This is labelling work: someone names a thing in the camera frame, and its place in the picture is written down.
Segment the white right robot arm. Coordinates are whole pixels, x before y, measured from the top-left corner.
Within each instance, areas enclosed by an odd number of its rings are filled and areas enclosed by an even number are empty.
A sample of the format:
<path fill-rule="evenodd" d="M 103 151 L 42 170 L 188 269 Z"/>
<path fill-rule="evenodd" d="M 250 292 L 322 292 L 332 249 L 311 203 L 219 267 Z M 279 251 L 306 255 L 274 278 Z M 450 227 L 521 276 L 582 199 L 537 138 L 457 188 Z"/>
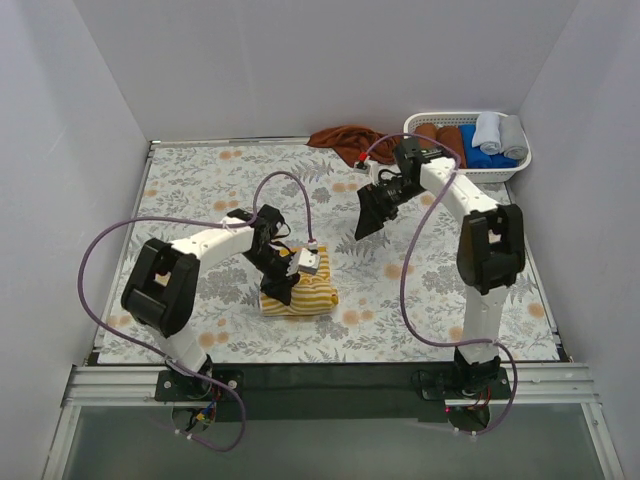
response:
<path fill-rule="evenodd" d="M 461 158 L 440 142 L 421 146 L 420 134 L 401 134 L 393 149 L 397 172 L 385 175 L 372 160 L 372 150 L 362 152 L 354 167 L 370 183 L 357 192 L 360 213 L 354 237 L 361 240 L 396 218 L 401 205 L 424 192 L 444 206 L 460 225 L 456 267 L 465 285 L 465 313 L 460 340 L 449 343 L 454 351 L 452 373 L 446 384 L 464 397 L 475 397 L 497 380 L 502 311 L 510 288 L 524 270 L 523 214 L 485 195 L 460 171 Z"/>

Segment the yellow striped towel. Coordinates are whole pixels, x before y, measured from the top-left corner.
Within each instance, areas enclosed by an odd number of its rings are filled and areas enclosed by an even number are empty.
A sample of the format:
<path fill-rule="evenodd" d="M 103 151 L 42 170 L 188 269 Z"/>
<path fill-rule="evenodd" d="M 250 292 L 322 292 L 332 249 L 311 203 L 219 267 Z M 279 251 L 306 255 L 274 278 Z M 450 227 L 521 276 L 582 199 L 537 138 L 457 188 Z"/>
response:
<path fill-rule="evenodd" d="M 319 270 L 311 275 L 302 273 L 299 282 L 292 289 L 289 305 L 260 294 L 260 311 L 265 317 L 276 316 L 316 316 L 331 313 L 339 304 L 338 290 L 331 282 L 329 254 L 325 245 L 318 247 Z"/>

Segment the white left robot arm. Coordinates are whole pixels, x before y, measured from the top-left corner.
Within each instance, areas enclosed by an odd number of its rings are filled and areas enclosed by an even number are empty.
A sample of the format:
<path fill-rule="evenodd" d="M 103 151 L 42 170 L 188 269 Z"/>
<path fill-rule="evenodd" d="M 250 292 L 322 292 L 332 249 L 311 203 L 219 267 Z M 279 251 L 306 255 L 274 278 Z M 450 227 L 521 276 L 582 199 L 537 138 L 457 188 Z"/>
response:
<path fill-rule="evenodd" d="M 188 325 L 200 274 L 242 255 L 262 274 L 260 291 L 285 305 L 301 279 L 297 254 L 278 242 L 285 225 L 278 209 L 264 205 L 256 216 L 235 209 L 221 224 L 171 242 L 148 240 L 121 295 L 122 308 L 159 349 L 186 367 L 178 387 L 193 400 L 205 398 L 213 386 L 213 363 Z"/>

